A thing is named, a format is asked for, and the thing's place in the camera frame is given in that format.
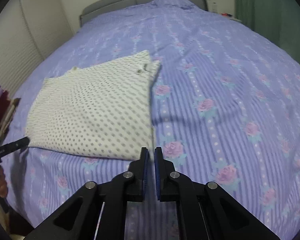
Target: curtain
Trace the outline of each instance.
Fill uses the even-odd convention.
[[[295,0],[235,0],[235,16],[300,64],[300,7]]]

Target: purple bedsheet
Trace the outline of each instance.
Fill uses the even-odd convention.
[[[188,0],[155,0],[85,24],[15,94],[22,100],[5,143],[23,137],[44,78],[145,49],[162,62],[152,121],[165,158],[194,181],[218,182],[291,240],[300,229],[300,65],[244,25]],[[37,226],[86,181],[109,181],[128,164],[17,152],[3,161],[8,201]],[[126,239],[178,239],[174,206],[156,201],[153,183],[144,203],[128,206]]]

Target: polka dot fabric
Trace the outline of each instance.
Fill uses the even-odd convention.
[[[27,118],[31,147],[135,160],[152,149],[148,51],[45,79]]]

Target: bottle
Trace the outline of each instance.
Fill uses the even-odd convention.
[[[213,13],[218,13],[217,3],[215,3],[215,2],[212,4],[212,12]]]

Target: triangular cutout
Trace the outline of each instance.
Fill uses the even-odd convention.
[[[220,204],[226,213],[230,226],[234,230],[238,230],[249,225],[249,220],[224,198],[220,198]]]
[[[70,231],[73,228],[75,219],[79,213],[82,205],[82,197],[77,198],[71,206],[69,206],[65,211],[63,211],[55,220],[54,224],[58,227],[64,228]]]

